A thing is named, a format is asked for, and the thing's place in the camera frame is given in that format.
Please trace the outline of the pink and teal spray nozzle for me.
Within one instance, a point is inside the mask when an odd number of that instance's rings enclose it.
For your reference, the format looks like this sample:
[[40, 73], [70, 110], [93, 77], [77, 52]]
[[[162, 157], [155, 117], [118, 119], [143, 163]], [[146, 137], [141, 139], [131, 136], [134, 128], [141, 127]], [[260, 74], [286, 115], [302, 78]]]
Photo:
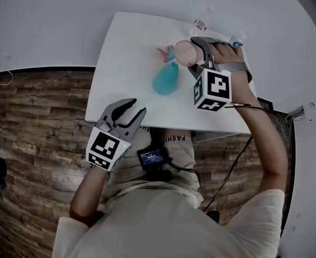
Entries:
[[174, 46], [169, 45], [165, 49], [157, 48], [157, 51], [162, 55], [163, 61], [168, 63], [175, 59]]

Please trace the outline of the small black box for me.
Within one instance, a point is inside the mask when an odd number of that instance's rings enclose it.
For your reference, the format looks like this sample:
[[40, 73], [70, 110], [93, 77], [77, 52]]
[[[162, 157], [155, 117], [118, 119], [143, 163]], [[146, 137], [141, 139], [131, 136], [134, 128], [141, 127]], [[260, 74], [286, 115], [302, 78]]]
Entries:
[[216, 223], [219, 223], [220, 213], [219, 211], [207, 211], [206, 215], [208, 215], [211, 219], [213, 219]]

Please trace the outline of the teal large spray bottle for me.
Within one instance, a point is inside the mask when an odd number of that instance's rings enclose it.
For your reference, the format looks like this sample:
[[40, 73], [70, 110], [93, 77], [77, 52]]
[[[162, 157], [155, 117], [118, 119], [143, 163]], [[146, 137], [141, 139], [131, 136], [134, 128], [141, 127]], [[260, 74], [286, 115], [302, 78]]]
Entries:
[[172, 62], [165, 65], [154, 77], [152, 86], [160, 95], [169, 95], [175, 91], [178, 84], [179, 66]]

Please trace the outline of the black screen device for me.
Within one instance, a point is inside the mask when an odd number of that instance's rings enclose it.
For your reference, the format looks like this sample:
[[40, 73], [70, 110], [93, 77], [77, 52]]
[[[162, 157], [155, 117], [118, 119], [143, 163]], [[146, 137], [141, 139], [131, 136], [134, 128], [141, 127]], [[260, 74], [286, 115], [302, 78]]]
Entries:
[[165, 148], [157, 149], [149, 147], [137, 151], [137, 155], [142, 169], [146, 173], [146, 178], [149, 181], [168, 182], [171, 180], [171, 172], [168, 169], [163, 169], [164, 165], [171, 162], [171, 159]]

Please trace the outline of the person's beige printed shorts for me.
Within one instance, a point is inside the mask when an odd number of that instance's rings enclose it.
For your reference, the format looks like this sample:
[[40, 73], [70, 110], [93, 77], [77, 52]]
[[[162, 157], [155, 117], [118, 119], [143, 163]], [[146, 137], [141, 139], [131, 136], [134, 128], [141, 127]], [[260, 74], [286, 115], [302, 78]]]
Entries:
[[[136, 132], [131, 148], [110, 173], [109, 181], [104, 186], [98, 209], [107, 211], [124, 195], [138, 189], [172, 190], [186, 198], [194, 208], [199, 208], [203, 197], [198, 189], [200, 183], [196, 174], [181, 171], [168, 164], [163, 169], [171, 172], [172, 178], [168, 182], [151, 182], [140, 164], [137, 151], [146, 149], [151, 145], [151, 134], [146, 128], [139, 128]], [[193, 169], [195, 165], [194, 148], [191, 138], [168, 137], [162, 139], [172, 164], [184, 169]]]

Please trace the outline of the person's beige t-shirt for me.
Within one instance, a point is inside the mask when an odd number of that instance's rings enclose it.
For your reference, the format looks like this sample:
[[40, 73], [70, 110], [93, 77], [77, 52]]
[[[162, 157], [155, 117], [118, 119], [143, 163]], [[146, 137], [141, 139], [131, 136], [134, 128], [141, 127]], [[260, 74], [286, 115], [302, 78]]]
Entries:
[[275, 258], [284, 193], [261, 192], [220, 226], [173, 190], [138, 189], [92, 227], [59, 220], [53, 258]]

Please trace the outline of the white wall box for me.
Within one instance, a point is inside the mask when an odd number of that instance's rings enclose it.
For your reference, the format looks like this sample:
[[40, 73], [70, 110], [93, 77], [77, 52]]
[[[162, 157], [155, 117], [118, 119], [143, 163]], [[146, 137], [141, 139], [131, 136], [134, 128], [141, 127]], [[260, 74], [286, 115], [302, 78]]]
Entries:
[[316, 104], [313, 102], [307, 102], [303, 104], [304, 116], [307, 121], [312, 121], [316, 112]]

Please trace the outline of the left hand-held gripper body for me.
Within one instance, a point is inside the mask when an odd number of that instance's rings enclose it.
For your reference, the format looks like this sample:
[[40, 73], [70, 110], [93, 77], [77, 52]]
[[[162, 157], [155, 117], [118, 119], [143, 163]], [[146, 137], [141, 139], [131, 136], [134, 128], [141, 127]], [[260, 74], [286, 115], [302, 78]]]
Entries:
[[86, 148], [86, 161], [92, 166], [110, 171], [131, 148], [133, 121], [121, 132], [99, 119], [92, 129]]

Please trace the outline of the clear plastic bottle red label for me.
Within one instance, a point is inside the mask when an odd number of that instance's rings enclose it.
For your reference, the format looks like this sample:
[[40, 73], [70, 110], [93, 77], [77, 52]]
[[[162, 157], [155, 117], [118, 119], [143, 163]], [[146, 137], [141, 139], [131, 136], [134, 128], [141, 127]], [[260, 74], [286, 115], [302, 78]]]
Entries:
[[201, 32], [204, 32], [209, 25], [209, 22], [213, 19], [214, 8], [208, 6], [206, 10], [202, 11], [193, 23], [193, 27], [188, 32], [188, 37], [198, 37]]

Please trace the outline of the pink textured plastic cup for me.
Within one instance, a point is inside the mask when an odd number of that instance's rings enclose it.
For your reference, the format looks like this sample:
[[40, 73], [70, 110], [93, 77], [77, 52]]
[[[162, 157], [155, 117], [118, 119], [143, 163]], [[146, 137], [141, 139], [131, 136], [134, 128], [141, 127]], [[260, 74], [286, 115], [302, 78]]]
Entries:
[[174, 47], [176, 61], [185, 67], [190, 67], [203, 60], [203, 51], [190, 41], [179, 41]]

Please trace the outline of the person's right forearm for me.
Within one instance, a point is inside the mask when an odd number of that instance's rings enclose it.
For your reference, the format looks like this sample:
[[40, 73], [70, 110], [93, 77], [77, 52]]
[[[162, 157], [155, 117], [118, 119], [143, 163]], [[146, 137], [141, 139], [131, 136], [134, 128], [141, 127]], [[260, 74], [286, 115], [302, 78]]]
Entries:
[[251, 132], [263, 168], [263, 176], [257, 192], [260, 194], [271, 189], [284, 191], [288, 158], [280, 134], [263, 110], [240, 107], [237, 112]]

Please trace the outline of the white table leg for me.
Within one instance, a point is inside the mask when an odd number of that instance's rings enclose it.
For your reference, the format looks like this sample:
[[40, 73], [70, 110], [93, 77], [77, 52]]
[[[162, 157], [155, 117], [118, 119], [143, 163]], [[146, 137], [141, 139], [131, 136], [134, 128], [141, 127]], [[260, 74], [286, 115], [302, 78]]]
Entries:
[[237, 135], [238, 133], [229, 133], [229, 132], [219, 132], [219, 131], [196, 131], [196, 133], [192, 136], [193, 142], [202, 142], [209, 141], [215, 139], [226, 138], [230, 136]]

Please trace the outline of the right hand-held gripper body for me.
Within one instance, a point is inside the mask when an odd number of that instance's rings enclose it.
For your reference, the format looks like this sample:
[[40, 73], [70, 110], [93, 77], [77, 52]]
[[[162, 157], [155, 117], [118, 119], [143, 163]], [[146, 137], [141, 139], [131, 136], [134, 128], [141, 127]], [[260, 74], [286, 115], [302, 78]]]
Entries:
[[252, 80], [245, 63], [222, 63], [214, 68], [203, 66], [204, 70], [193, 87], [194, 106], [200, 110], [217, 112], [231, 104], [231, 71], [245, 70], [248, 81]]

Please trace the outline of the person's right hand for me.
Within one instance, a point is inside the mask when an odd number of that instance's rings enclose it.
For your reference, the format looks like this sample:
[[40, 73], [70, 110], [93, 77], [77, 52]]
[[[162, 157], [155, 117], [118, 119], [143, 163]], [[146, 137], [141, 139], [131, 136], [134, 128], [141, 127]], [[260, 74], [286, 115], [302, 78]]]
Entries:
[[[212, 44], [210, 49], [216, 64], [244, 63], [243, 52], [239, 47], [231, 48], [228, 44], [217, 42]], [[231, 88], [233, 103], [261, 106], [249, 87], [245, 70], [231, 71]]]

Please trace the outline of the person's left forearm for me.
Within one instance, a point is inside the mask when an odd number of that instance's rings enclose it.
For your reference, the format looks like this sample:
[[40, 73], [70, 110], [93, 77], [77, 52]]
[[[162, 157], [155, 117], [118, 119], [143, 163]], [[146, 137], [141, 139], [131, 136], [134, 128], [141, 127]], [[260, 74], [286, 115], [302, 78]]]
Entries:
[[96, 211], [108, 172], [100, 167], [88, 170], [79, 185], [69, 208], [69, 216], [91, 227], [95, 223]]

